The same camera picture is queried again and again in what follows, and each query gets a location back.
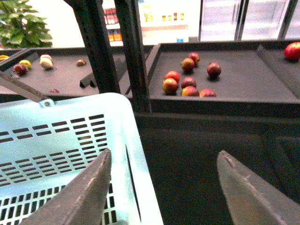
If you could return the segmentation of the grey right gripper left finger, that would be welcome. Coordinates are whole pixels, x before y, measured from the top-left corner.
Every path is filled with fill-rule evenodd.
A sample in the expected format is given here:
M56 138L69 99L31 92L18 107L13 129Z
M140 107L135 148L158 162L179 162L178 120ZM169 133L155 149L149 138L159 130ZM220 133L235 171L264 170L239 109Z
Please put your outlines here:
M109 190L112 154L105 149L22 225L98 225Z

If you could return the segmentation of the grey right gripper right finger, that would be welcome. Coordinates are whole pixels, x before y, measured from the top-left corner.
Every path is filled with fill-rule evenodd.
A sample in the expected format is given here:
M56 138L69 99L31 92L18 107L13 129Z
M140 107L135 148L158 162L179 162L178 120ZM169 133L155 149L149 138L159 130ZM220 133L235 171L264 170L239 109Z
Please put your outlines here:
M217 156L217 172L236 225L298 225L300 205L226 151Z

